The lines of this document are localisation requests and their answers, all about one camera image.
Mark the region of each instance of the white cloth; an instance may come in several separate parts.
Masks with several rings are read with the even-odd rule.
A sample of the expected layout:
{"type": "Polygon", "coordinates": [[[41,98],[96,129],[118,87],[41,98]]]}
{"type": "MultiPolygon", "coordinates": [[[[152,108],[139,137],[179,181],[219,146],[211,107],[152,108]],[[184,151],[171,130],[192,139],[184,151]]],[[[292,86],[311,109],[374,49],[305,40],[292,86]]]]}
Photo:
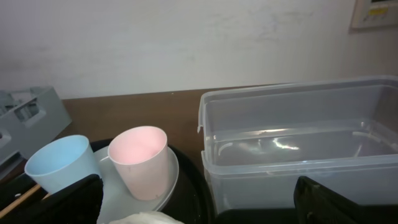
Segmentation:
{"type": "Polygon", "coordinates": [[[141,212],[109,224],[183,224],[162,212],[141,212]]]}

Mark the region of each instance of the gray plastic crate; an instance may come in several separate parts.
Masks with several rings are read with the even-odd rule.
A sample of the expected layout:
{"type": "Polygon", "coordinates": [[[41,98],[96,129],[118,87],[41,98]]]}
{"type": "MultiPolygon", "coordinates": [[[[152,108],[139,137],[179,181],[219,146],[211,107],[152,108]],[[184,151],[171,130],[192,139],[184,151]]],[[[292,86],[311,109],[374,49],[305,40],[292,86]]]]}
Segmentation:
{"type": "Polygon", "coordinates": [[[0,164],[18,152],[30,158],[70,123],[51,86],[0,91],[0,164]]]}

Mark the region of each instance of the light blue plastic cup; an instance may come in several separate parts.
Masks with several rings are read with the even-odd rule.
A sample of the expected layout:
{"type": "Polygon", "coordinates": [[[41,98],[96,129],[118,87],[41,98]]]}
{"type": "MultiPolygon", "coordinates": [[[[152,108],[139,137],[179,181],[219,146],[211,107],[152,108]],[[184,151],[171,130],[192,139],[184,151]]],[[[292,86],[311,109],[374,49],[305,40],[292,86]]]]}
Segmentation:
{"type": "Polygon", "coordinates": [[[25,173],[51,194],[90,174],[101,177],[89,140],[81,135],[67,136],[41,148],[27,161],[25,173]]]}

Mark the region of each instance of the pink plastic cup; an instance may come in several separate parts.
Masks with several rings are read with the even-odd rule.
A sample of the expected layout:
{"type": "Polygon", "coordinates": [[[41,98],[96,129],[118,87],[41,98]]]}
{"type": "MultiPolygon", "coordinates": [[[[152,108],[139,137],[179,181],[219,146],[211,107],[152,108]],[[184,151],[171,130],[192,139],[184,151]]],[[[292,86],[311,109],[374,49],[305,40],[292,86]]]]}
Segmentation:
{"type": "Polygon", "coordinates": [[[135,198],[152,200],[166,191],[167,136],[160,128],[142,126],[121,133],[109,145],[108,156],[135,198]]]}

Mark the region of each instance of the yellow sticker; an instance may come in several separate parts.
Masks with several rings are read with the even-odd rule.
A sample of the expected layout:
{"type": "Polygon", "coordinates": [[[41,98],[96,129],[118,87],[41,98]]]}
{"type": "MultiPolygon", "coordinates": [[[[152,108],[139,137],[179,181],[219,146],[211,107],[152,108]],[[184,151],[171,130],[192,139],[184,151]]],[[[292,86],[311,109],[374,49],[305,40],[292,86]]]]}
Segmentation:
{"type": "Polygon", "coordinates": [[[380,8],[380,9],[371,9],[368,12],[369,16],[379,16],[379,15],[383,15],[386,14],[388,12],[388,8],[380,8]]]}

